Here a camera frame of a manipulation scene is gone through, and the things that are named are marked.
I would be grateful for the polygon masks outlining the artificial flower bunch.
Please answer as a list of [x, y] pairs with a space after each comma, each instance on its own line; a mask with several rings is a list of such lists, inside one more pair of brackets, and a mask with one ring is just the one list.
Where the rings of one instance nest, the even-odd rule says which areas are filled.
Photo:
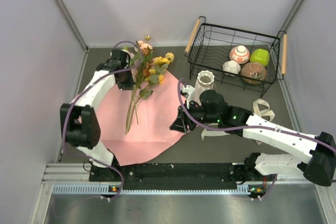
[[150, 35], [145, 35], [143, 40], [137, 40], [134, 47], [135, 54], [131, 55], [131, 66], [138, 66], [131, 70], [135, 84], [127, 111], [125, 134], [128, 134], [131, 129], [133, 118], [136, 118], [136, 122], [139, 123], [137, 113], [139, 101], [147, 99], [152, 95], [153, 88], [163, 83], [164, 75], [175, 58], [172, 52], [166, 53], [165, 56], [155, 56], [150, 40]]

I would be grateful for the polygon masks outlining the pink wrapping paper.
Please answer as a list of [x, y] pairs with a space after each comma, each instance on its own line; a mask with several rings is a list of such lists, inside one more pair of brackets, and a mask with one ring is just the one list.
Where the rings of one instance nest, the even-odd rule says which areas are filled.
[[131, 91], [110, 88], [96, 110], [101, 129], [100, 139], [121, 166], [150, 161], [174, 145], [183, 133], [171, 131], [180, 102], [178, 80], [170, 73], [154, 87], [147, 99], [137, 104], [129, 132], [125, 131]]

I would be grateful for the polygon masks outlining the cream ribbon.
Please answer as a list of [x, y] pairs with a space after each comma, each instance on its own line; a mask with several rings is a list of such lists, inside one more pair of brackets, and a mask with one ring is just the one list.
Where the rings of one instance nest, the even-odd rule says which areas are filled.
[[[261, 118], [267, 118], [268, 121], [270, 122], [275, 117], [275, 113], [273, 110], [270, 109], [269, 103], [263, 99], [257, 99], [253, 102], [253, 112]], [[204, 140], [205, 137], [215, 137], [225, 135], [228, 135], [228, 133], [203, 129], [201, 133], [201, 139]]]

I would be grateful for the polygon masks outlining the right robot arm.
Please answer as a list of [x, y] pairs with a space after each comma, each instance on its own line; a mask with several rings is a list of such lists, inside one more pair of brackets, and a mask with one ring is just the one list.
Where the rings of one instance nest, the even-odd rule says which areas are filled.
[[252, 180], [260, 176], [302, 173], [308, 181], [324, 187], [333, 183], [335, 140], [327, 132], [318, 135], [290, 130], [263, 119], [256, 113], [231, 106], [214, 90], [201, 93], [200, 102], [191, 99], [192, 91], [178, 89], [181, 101], [170, 130], [188, 133], [200, 126], [205, 130], [256, 140], [284, 152], [283, 155], [253, 154], [245, 161], [245, 174]]

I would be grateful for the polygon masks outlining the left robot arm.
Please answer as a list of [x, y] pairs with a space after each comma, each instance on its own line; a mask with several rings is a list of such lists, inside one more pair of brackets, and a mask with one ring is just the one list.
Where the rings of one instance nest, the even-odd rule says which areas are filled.
[[101, 128], [96, 115], [100, 103], [108, 91], [117, 87], [119, 90], [132, 88], [133, 76], [131, 73], [132, 53], [125, 49], [113, 49], [110, 58], [99, 64], [85, 86], [70, 103], [60, 107], [60, 124], [62, 142], [80, 151], [83, 156], [107, 180], [117, 177], [123, 180], [116, 164], [113, 164], [114, 155], [101, 140]]

